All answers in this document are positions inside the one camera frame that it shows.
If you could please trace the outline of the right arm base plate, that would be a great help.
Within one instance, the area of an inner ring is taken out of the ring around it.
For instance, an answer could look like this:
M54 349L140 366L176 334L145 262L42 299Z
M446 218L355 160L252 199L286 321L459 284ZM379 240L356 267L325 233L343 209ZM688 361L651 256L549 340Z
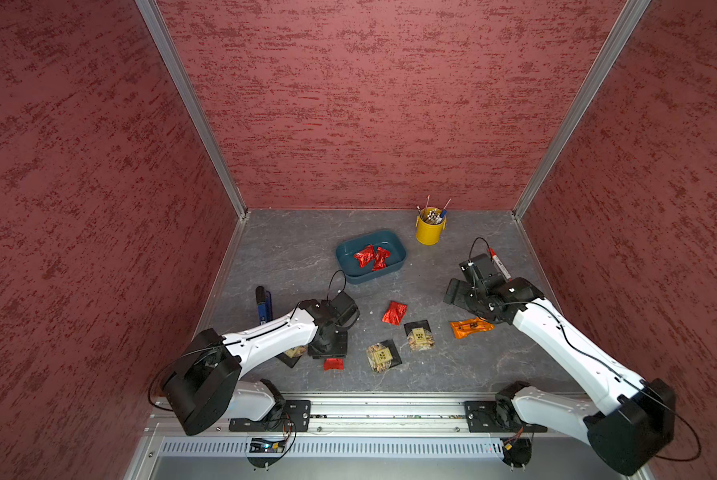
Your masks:
M465 418L471 433L500 433L513 435L547 433L548 428L524 422L508 400L466 401Z

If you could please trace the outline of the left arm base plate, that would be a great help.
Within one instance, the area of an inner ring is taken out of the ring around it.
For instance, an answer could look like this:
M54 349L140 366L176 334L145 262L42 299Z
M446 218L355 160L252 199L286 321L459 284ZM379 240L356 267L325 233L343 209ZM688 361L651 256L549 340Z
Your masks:
M230 432L278 432L288 433L291 427L307 432L310 424L310 400L284 400L278 402L261 420L232 418Z

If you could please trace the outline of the orange foil tea bag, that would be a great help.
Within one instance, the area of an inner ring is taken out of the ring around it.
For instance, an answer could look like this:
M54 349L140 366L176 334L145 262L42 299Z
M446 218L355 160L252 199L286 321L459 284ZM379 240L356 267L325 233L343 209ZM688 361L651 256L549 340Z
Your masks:
M456 339L465 339L475 333L486 333L492 331L494 324L484 320L484 318L476 317L469 320L462 320L450 323L453 335Z

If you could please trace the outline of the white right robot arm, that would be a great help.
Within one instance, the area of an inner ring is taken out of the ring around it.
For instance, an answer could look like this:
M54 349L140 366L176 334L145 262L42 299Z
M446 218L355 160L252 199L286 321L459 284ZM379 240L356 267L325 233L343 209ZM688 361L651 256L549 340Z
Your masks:
M500 266L490 253L462 262L464 277L450 281L444 302L486 324L516 328L562 366L588 398L574 400L517 381L496 395L482 418L496 431L554 430L590 446L618 474L638 473L674 439L674 390L614 360L532 282L506 278Z

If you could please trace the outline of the clear tea bag edge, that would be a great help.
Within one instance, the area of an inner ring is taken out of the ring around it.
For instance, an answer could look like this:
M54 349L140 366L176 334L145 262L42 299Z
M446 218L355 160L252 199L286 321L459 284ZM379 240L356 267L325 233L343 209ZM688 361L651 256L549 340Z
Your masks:
M294 368L296 364L300 361L300 358L302 356L306 355L308 353L308 346L298 346L289 350L286 350L285 352L282 352L281 354L278 354L276 358L280 360L280 362L284 363L284 365L288 366L288 368Z

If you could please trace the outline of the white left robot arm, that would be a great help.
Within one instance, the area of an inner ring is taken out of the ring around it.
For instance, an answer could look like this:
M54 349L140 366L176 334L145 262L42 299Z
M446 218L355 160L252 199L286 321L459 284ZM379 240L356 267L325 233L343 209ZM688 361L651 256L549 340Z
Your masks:
M296 421L276 386L244 376L299 347L314 358L344 357L346 332L359 318L356 301L342 291L334 299L302 300L284 316L252 329L218 334L208 328L158 376L160 390L188 436L222 418L262 431L291 430Z

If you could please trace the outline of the red foil tea bag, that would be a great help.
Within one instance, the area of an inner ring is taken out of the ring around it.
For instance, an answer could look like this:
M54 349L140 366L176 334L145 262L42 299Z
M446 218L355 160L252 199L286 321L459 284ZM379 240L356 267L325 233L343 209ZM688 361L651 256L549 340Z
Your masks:
M385 248L382 248L378 246L375 249L375 256L374 256L374 271L379 271L386 269L388 267L387 261L390 257L391 252L389 250L386 250Z
M408 311L408 305L391 301L383 315L382 322L390 325L400 325Z
M340 358L330 358L324 360L324 371L330 370L344 370L344 360Z
M360 265L360 268L363 269L367 267L370 263L375 261L375 248L372 246L372 244L367 245L359 252L356 252L354 254L354 259L358 261L358 265Z

